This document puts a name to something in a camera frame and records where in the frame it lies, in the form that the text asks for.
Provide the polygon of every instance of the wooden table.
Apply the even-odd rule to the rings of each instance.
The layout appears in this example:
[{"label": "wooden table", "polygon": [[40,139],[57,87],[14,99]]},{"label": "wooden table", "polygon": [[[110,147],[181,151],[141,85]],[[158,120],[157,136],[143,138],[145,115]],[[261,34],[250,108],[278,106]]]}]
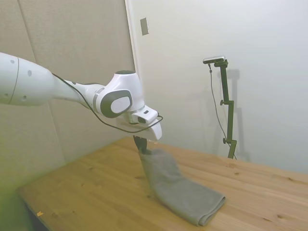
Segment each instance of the wooden table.
[{"label": "wooden table", "polygon": [[133,139],[114,142],[19,189],[51,231],[308,231],[308,175],[162,144],[183,174],[227,196],[206,227],[151,193]]}]

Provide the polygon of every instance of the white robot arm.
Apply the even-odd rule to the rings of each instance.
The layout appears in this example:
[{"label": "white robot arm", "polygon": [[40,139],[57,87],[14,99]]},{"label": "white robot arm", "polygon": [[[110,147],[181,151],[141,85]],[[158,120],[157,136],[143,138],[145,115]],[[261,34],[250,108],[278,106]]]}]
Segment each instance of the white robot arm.
[{"label": "white robot arm", "polygon": [[0,52],[0,103],[33,106],[51,99],[75,101],[103,117],[115,118],[114,125],[107,125],[138,137],[155,141],[162,136],[162,117],[145,105],[135,72],[116,72],[107,86],[79,84],[63,80],[40,65]]}]

